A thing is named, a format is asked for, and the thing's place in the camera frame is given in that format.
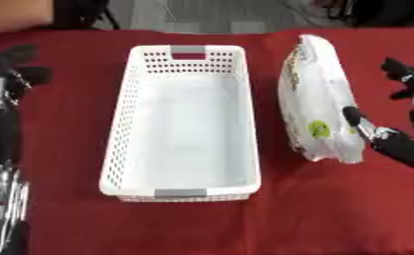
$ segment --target red tablecloth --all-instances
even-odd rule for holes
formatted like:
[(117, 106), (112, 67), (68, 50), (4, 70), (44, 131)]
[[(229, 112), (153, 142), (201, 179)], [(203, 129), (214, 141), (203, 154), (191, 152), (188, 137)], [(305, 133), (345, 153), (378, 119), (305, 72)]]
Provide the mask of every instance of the red tablecloth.
[[(23, 166), (32, 181), (32, 255), (281, 255), (414, 252), (414, 169), (368, 149), (365, 163), (312, 163), (288, 147), (277, 103), (281, 63), (314, 33), (336, 47), (359, 105), (379, 124), (413, 131), (410, 102), (379, 69), (386, 56), (414, 65), (414, 29), (291, 30), (253, 36), (156, 32), (30, 32), (0, 49), (40, 46), (54, 83), (22, 104)], [(122, 203), (98, 182), (116, 95), (131, 47), (232, 44), (247, 51), (263, 175), (248, 201)]]

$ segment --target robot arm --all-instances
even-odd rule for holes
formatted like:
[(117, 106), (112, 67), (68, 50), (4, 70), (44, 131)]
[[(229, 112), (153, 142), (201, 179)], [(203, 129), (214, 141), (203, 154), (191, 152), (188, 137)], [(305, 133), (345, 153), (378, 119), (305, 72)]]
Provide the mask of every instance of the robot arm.
[[(414, 68), (387, 58), (382, 65), (382, 70), (386, 72), (389, 79), (400, 81), (406, 86), (405, 90), (394, 93), (391, 99), (413, 98), (414, 106)], [(410, 135), (397, 128), (377, 127), (355, 107), (344, 108), (343, 115), (376, 151), (414, 167), (414, 138)], [(414, 124), (414, 109), (410, 112), (410, 118)]]
[(48, 69), (23, 67), (34, 57), (31, 45), (0, 53), (0, 254), (26, 254), (29, 225), (26, 222), (29, 183), (17, 167), (21, 157), (21, 125), (18, 103), (37, 84), (47, 84)]

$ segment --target chair leg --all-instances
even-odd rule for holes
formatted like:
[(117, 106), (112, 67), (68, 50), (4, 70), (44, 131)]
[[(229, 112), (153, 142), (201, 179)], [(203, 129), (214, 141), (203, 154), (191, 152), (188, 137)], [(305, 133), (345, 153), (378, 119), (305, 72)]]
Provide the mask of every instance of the chair leg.
[(109, 22), (112, 25), (112, 28), (114, 30), (120, 30), (120, 25), (118, 24), (118, 22), (115, 20), (114, 16), (112, 15), (112, 13), (109, 11), (108, 8), (105, 8), (103, 11), (104, 15), (106, 16), (106, 18), (109, 20)]

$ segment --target wire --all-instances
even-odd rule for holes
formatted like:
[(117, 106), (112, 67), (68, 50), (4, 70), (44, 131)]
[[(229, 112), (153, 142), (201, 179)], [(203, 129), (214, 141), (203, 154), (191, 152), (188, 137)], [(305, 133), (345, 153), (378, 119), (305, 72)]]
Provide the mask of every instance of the wire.
[(167, 4), (165, 4), (165, 3), (161, 3), (159, 0), (155, 0), (155, 2), (156, 2), (158, 5), (160, 5), (160, 6), (162, 6), (162, 7), (163, 7), (163, 9), (164, 9), (164, 10), (165, 10), (165, 12), (168, 14), (168, 16), (170, 16), (171, 21), (172, 21), (173, 23), (176, 23), (176, 22), (177, 22), (176, 17), (174, 16), (174, 14), (173, 14), (173, 12), (170, 10), (170, 8), (168, 8), (168, 5), (167, 5)]
[[(274, 0), (274, 3), (283, 6), (284, 8), (291, 10), (295, 13), (297, 13), (302, 19), (304, 19), (307, 23), (316, 26), (316, 27), (320, 27), (320, 28), (325, 28), (326, 26), (319, 24), (317, 22), (312, 21), (311, 19), (308, 18), (308, 16), (313, 17), (313, 15), (306, 13), (304, 10), (299, 10), (293, 6), (291, 6), (290, 4), (286, 3), (283, 0)], [(318, 17), (315, 16), (315, 18), (319, 18), (319, 19), (325, 19), (325, 17)]]

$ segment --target green logo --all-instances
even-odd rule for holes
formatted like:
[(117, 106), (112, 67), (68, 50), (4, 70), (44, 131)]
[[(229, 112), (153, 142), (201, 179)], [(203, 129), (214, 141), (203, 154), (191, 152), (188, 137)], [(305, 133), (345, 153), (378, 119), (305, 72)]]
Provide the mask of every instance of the green logo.
[(330, 129), (326, 123), (322, 121), (313, 121), (309, 125), (310, 134), (314, 138), (328, 138), (330, 137)]

